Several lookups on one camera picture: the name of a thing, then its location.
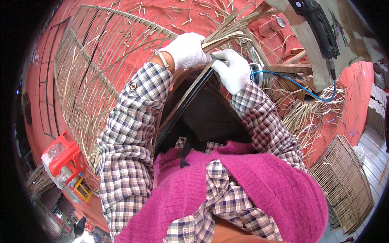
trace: silver bangle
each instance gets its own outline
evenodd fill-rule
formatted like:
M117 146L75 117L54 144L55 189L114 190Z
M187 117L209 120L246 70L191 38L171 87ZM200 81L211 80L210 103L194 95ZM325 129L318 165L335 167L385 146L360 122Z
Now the silver bangle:
M165 65L164 68L168 68L168 67L169 67L169 65L168 65L168 63L166 62L165 58L163 57L162 53L161 53L158 49L155 49L155 50L154 50L154 54L155 54L155 55L159 55L159 57L162 59L162 62L163 62L163 64Z

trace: pink sweater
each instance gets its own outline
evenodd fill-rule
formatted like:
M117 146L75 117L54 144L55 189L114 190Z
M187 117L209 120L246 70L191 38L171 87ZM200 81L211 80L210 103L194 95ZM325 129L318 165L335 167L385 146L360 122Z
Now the pink sweater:
M250 154L251 144L228 142L210 155L191 151L180 169L180 149L160 154L154 163L155 189L115 242L162 242L169 224L194 212L206 199L206 164L218 159L257 208L273 217L282 239L315 243L328 222L326 199L313 178L269 154Z

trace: stack of tiles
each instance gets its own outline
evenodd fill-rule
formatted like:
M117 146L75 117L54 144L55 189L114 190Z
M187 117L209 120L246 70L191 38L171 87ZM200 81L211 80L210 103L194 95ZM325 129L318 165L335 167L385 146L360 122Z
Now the stack of tiles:
M387 96L389 96L388 93L373 84L367 110L366 124L372 126L382 138L385 138L385 108Z

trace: white glove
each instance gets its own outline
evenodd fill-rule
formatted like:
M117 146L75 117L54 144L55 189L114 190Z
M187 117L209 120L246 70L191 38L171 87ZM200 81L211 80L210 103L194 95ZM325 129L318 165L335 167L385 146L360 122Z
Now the white glove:
M174 59L175 70L179 68L188 69L197 64L206 64L212 60L209 53L204 53L201 48L201 41L205 37L197 33L185 33L178 36L160 51L166 51Z
M227 60L229 65L216 60L212 68L219 74L221 82L232 95L238 93L250 82L249 63L233 50L216 51L212 53L219 59Z

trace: bundle of bamboo strips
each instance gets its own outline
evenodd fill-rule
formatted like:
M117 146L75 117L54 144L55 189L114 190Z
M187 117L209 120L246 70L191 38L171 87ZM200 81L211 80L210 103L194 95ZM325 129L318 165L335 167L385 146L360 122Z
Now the bundle of bamboo strips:
M26 182L26 190L32 199L54 186L55 184L47 174L43 163L38 165Z
M242 32L244 28L248 26L247 20L258 15L258 12L249 14L248 16L233 22L239 15L247 10L249 6L244 8L237 14L238 9L235 8L231 14L225 18L223 24L211 33L202 43L204 52L209 52L215 48L219 48L222 45L236 39L251 40L247 38L247 35Z

